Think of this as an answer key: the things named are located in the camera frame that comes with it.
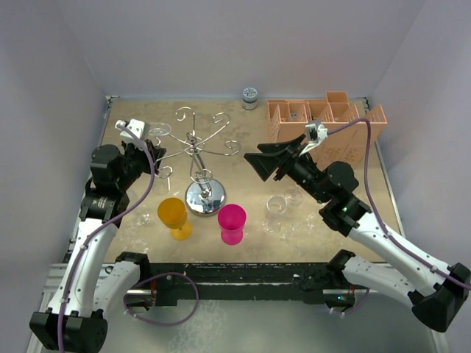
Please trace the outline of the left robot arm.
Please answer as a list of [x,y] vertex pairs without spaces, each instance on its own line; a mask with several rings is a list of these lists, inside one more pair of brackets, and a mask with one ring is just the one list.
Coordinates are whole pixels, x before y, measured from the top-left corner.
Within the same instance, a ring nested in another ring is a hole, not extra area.
[[146,287],[152,278],[145,254],[124,252],[110,274],[101,278],[107,250],[121,226],[121,214],[132,210],[127,190],[143,173],[154,175],[166,149],[146,140],[102,145],[91,155],[91,178],[79,212],[74,250],[61,283],[43,312],[34,312],[29,327],[45,349],[99,352],[110,314],[126,291]]

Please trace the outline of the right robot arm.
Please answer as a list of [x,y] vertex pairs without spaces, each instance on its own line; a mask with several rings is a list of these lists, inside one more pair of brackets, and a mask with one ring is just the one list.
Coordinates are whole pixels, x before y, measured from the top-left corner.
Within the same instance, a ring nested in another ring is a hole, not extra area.
[[290,177],[323,205],[319,214],[331,230],[364,245],[389,264],[383,268],[341,251],[330,261],[328,282],[336,288],[351,283],[376,290],[410,308],[428,328],[446,332],[469,296],[470,270],[424,252],[378,220],[373,207],[354,194],[359,183],[352,167],[334,162],[318,169],[302,153],[304,138],[261,143],[257,153],[246,153],[244,159],[263,181]]

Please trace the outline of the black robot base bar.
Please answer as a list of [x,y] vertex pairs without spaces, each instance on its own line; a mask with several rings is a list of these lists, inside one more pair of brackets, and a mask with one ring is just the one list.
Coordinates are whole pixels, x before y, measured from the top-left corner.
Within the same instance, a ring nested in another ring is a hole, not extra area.
[[351,308],[353,285],[325,263],[152,263],[156,305],[180,300],[296,301]]

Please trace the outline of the tall clear champagne flute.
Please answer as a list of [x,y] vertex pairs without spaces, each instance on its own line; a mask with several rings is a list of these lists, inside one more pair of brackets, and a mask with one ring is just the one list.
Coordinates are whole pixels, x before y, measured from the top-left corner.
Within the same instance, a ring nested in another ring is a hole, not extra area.
[[287,205],[291,207],[299,207],[303,202],[303,196],[298,188],[289,188],[284,193],[284,199]]

